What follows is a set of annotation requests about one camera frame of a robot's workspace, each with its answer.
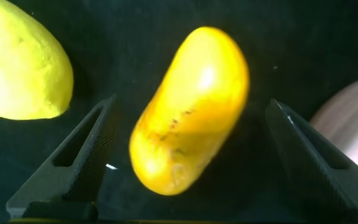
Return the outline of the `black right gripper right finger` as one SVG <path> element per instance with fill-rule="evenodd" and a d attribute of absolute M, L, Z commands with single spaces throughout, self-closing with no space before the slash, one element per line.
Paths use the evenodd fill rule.
<path fill-rule="evenodd" d="M 270 101 L 265 119 L 305 212 L 315 220 L 358 223 L 358 165 L 275 99 Z"/>

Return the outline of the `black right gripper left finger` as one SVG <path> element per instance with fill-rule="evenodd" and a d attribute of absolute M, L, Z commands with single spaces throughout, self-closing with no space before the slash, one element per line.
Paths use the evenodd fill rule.
<path fill-rule="evenodd" d="M 117 129 L 117 96 L 100 101 L 7 201 L 11 218 L 32 202 L 94 202 Z"/>

